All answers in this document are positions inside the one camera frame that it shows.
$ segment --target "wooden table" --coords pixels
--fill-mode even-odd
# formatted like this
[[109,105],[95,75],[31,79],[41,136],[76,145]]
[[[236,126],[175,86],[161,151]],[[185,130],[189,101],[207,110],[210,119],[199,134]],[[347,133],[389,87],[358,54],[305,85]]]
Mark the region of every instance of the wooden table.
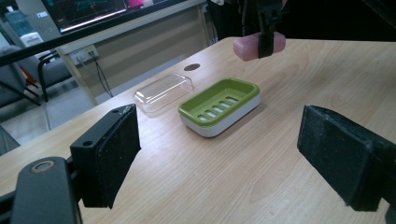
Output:
[[[355,212],[297,149],[303,107],[330,108],[396,142],[396,44],[288,40],[270,58],[244,63],[227,38],[0,157],[0,194],[31,161],[70,156],[69,146],[136,90],[170,73],[198,92],[224,77],[256,83],[262,102],[224,133],[203,138],[183,125],[177,99],[138,109],[142,150],[112,210],[80,206],[85,223],[386,223],[389,205]],[[187,65],[201,66],[184,71]]]

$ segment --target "pink soap bar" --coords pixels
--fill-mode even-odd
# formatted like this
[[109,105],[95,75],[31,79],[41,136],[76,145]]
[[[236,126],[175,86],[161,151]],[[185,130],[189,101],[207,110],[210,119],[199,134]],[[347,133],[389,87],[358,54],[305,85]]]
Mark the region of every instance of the pink soap bar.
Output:
[[[239,37],[233,42],[233,52],[248,62],[259,58],[259,36],[260,33]],[[282,51],[286,46],[286,37],[274,32],[274,53]]]

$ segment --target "wall socket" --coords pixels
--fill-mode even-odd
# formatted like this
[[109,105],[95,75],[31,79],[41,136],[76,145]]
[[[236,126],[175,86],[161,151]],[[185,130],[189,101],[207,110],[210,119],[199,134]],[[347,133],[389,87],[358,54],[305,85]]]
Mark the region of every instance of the wall socket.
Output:
[[99,56],[98,51],[94,45],[89,45],[83,49],[77,49],[69,53],[74,65],[78,65],[81,62],[85,63],[92,58],[92,53],[95,57]]

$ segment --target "transparent plastic container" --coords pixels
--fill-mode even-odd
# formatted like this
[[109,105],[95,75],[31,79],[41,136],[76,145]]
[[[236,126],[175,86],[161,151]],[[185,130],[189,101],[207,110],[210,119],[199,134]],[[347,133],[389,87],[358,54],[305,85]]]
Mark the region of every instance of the transparent plastic container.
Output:
[[194,89],[191,79],[174,73],[162,77],[134,93],[134,102],[145,113],[152,113]]

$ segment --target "black cable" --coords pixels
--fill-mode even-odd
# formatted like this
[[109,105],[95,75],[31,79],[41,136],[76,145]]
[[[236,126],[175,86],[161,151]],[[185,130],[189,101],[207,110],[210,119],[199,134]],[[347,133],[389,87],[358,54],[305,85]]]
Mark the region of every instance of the black cable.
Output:
[[110,89],[110,87],[108,86],[107,79],[106,79],[105,73],[104,73],[103,70],[102,70],[102,67],[101,67],[100,64],[96,61],[96,57],[95,57],[95,55],[93,54],[93,52],[90,52],[89,54],[91,55],[91,57],[93,57],[93,61],[95,62],[95,65],[96,65],[96,72],[97,72],[97,75],[98,75],[98,77],[99,77],[100,83],[102,84],[103,89],[106,91],[106,93],[107,93],[110,97],[113,97],[113,93],[111,92],[111,89]]
[[210,7],[209,2],[210,2],[210,0],[206,1],[206,3],[207,3],[207,11],[209,12],[209,17],[211,19],[210,23],[211,23],[212,32],[213,32],[213,39],[210,40],[210,42],[213,41],[212,44],[215,44],[217,42],[216,39],[218,38],[218,32],[217,32],[217,29],[215,27],[215,17],[213,15],[213,9]]

